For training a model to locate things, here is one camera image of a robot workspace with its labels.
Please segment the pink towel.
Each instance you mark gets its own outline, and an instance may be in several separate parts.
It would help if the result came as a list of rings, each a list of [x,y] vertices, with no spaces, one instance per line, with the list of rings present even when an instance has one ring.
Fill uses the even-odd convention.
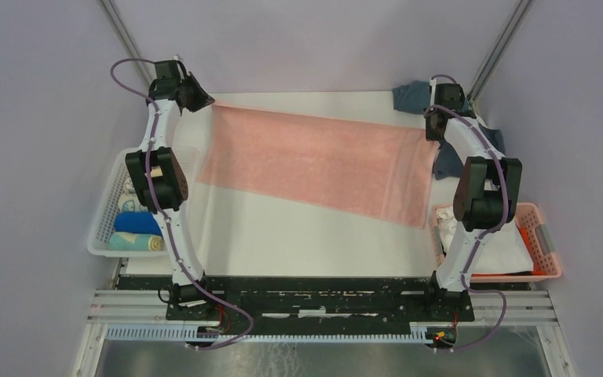
[[[219,104],[200,182],[415,228],[437,144],[414,127]]]

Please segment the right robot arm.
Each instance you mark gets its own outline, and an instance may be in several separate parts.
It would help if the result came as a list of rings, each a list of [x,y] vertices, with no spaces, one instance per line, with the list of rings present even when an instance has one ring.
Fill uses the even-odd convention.
[[[522,164],[488,140],[478,118],[464,108],[467,97],[451,76],[431,77],[429,94],[429,106],[423,113],[426,137],[453,147],[462,162],[452,204],[455,235],[422,299],[424,314],[431,320],[443,320],[454,306],[467,305],[474,263],[492,235],[513,220]]]

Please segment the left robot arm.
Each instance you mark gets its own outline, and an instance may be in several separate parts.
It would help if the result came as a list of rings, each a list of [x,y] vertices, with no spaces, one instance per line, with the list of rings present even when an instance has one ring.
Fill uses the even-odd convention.
[[[153,67],[155,78],[143,96],[148,106],[145,135],[139,149],[126,154],[125,164],[137,198],[162,233],[172,267],[167,304],[204,320],[214,313],[216,299],[206,289],[204,268],[188,229],[194,179],[186,177],[172,140],[183,111],[196,112],[214,100],[177,58],[156,61]]]

